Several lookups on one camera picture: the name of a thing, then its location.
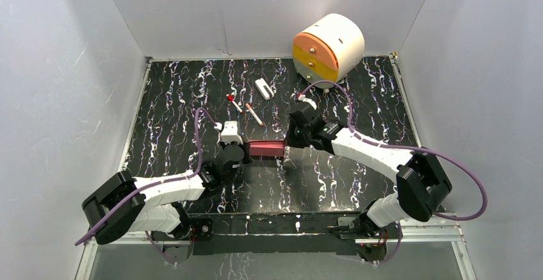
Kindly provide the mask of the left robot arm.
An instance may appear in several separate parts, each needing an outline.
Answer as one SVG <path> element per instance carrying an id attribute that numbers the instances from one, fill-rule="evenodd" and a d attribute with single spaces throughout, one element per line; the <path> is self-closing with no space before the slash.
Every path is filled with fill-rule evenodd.
<path id="1" fill-rule="evenodd" d="M 94 238 L 106 245 L 143 231 L 186 238 L 194 225 L 182 204 L 214 196 L 250 162 L 249 144 L 232 142 L 204 161 L 198 173 L 133 177 L 126 170 L 117 172 L 83 201 L 90 230 L 77 243 Z"/>

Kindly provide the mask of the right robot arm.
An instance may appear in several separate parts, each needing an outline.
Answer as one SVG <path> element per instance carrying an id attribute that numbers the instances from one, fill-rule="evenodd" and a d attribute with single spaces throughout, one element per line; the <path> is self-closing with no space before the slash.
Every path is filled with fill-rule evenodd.
<path id="1" fill-rule="evenodd" d="M 395 183 L 397 191 L 370 202 L 349 224 L 338 224 L 335 235 L 376 238 L 386 226 L 404 219 L 428 221 L 451 193 L 452 184 L 439 160 L 429 152 L 391 149 L 343 122 L 327 121 L 315 106 L 302 102 L 289 113 L 286 145 L 341 156 L 361 163 Z"/>

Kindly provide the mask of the pink paper box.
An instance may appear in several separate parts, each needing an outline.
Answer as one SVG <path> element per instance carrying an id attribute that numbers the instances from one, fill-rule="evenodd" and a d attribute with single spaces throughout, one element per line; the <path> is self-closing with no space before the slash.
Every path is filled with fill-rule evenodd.
<path id="1" fill-rule="evenodd" d="M 281 158 L 285 154 L 283 140 L 252 140 L 248 143 L 251 157 Z"/>

